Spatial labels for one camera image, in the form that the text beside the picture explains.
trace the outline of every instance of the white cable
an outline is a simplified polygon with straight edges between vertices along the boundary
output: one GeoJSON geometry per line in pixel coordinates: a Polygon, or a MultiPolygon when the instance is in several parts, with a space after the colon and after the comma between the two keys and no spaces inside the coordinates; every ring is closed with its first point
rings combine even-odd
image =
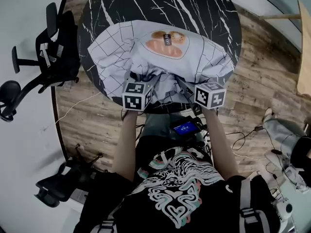
{"type": "Polygon", "coordinates": [[[95,94],[95,95],[93,95],[93,96],[91,96],[91,97],[89,97],[89,98],[87,98],[87,99],[83,99],[83,100],[81,100],[81,101],[75,103],[73,106],[71,106],[71,108],[66,112],[66,114],[65,114],[64,116],[62,116],[61,118],[59,118],[59,119],[55,122],[55,124],[58,123],[59,120],[63,119],[65,116],[67,116],[68,112],[69,112],[74,106],[76,106],[78,103],[83,102],[83,101],[85,101],[85,100],[88,100],[88,99],[90,99],[90,98],[92,98],[92,97],[94,97],[94,96],[97,96],[97,95],[100,94],[100,93],[101,93],[101,92],[99,92],[99,93],[97,93],[97,94],[95,94]]]}
{"type": "Polygon", "coordinates": [[[246,156],[246,155],[238,155],[236,154],[235,152],[233,152],[236,156],[238,157],[246,157],[246,158],[249,158],[251,160],[265,160],[266,158],[261,158],[261,159],[257,159],[257,158],[252,158],[252,157],[249,157],[249,156],[246,156]]]}

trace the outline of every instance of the backpack strap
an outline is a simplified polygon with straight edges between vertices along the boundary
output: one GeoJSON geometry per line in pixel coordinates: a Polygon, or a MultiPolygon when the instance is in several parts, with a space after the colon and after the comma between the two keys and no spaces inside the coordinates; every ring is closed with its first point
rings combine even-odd
{"type": "Polygon", "coordinates": [[[241,183],[240,196],[240,233],[246,233],[245,228],[261,225],[263,233],[270,233],[268,219],[261,210],[251,208],[251,181],[245,179],[241,183]]]}

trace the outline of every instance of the white cube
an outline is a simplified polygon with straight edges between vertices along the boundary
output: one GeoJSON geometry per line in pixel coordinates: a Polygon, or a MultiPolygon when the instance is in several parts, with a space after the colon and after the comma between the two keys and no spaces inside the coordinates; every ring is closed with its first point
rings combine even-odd
{"type": "Polygon", "coordinates": [[[226,89],[217,82],[195,85],[194,102],[207,109],[221,107],[225,101],[226,89]]]}
{"type": "Polygon", "coordinates": [[[127,83],[122,93],[123,109],[144,111],[151,101],[153,86],[147,83],[127,83]]]}

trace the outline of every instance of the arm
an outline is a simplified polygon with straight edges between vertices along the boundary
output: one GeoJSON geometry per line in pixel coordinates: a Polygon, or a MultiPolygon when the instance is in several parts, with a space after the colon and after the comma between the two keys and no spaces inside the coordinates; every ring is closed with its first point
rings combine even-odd
{"type": "Polygon", "coordinates": [[[112,164],[112,171],[133,181],[135,173],[136,121],[138,113],[129,111],[124,118],[112,164]]]}
{"type": "Polygon", "coordinates": [[[225,180],[228,180],[239,174],[237,162],[215,111],[204,108],[202,111],[207,123],[215,168],[225,180]]]}

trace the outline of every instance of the white cloth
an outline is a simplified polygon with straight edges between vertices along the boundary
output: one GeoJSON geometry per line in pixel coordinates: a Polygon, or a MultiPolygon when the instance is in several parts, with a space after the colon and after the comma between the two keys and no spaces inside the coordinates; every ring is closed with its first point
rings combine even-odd
{"type": "Polygon", "coordinates": [[[110,98],[122,96],[130,71],[140,82],[161,75],[151,103],[187,103],[174,75],[187,82],[203,83],[234,70],[230,56],[218,44],[199,34],[150,21],[114,24],[95,39],[88,52],[110,98]],[[155,37],[159,31],[171,33],[170,47],[164,45],[163,34],[155,37]]]}

